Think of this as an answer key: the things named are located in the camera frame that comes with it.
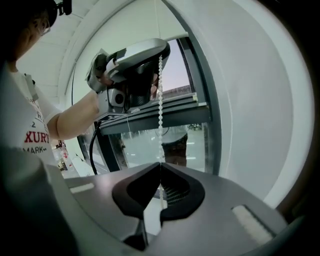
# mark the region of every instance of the curved white wall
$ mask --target curved white wall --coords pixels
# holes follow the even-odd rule
[[[168,0],[207,58],[218,96],[220,175],[276,207],[309,152],[310,77],[282,24],[253,0]]]
[[[78,102],[91,90],[85,81],[85,76],[93,57],[101,48],[111,54],[142,40],[158,38],[158,27],[160,37],[167,41],[188,36],[175,16],[160,0],[136,0],[113,15],[89,40],[76,62],[73,103]],[[66,107],[71,106],[72,79],[71,75],[66,91]],[[72,151],[83,159],[77,138],[70,142]]]

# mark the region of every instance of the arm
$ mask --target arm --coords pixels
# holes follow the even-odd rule
[[[92,125],[98,113],[98,95],[95,91],[91,91],[64,112],[56,114],[47,123],[50,137],[56,140],[74,138]]]

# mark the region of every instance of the white sleeve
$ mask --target white sleeve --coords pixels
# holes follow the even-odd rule
[[[35,91],[38,95],[38,104],[41,109],[45,123],[47,124],[55,115],[61,113],[42,93],[42,91],[36,86]]]

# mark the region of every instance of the glasses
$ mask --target glasses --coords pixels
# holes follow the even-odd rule
[[[50,23],[47,18],[35,18],[32,24],[41,36],[50,32]]]

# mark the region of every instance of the black cable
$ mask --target black cable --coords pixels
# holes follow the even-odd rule
[[[89,146],[90,164],[91,164],[92,170],[94,172],[94,175],[98,175],[98,172],[97,172],[97,169],[96,169],[96,166],[95,166],[95,163],[94,163],[94,159],[93,159],[93,156],[92,156],[92,151],[93,151],[93,148],[94,148],[95,138],[97,136],[97,132],[99,130],[100,125],[101,125],[101,121],[99,121],[96,124],[95,130],[94,130],[91,142],[90,142],[90,146]]]

